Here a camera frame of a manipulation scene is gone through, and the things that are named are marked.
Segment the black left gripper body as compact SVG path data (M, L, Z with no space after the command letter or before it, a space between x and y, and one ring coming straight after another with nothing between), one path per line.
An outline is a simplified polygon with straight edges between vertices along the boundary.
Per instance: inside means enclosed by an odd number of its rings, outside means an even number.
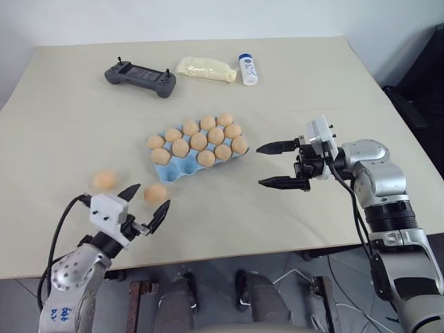
M127 240L133 240L141 234L146 236L150 233L151 230L148 228L148 225L137 223L132 214L128 214L125 222L121 224L121 234Z

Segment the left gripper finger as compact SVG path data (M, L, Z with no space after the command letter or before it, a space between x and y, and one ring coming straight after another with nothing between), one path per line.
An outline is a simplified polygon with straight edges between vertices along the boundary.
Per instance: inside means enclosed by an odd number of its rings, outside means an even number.
M134 198L140 187L140 184L134 184L117 194L117 202L120 209L128 208L129 202Z
M148 225L145 225L148 230L148 234L154 234L155 231L160 227L164 219L166 218L167 212L169 211L169 206L171 204L170 200L166 200L159 208L154 212L153 219Z

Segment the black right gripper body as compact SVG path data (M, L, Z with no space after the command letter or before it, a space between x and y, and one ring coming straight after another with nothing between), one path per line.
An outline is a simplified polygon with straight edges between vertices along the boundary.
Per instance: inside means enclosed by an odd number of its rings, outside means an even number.
M332 172L327 163L334 160L329 142L316 142L313 147L305 142L303 136L297 137L297 142L296 162L293 165L296 178L298 180L328 179Z

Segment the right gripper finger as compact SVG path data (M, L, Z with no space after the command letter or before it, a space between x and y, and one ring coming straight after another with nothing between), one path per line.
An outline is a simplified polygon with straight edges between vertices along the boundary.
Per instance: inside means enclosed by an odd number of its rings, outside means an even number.
M274 176L271 178L259 180L258 183L262 186L274 189L300 189L303 191L310 190L309 180L306 178L292 178L290 176Z
M300 141L298 138L295 138L289 141L278 141L265 144L257 148L256 152L266 155L279 155L282 153L295 151L299 146Z

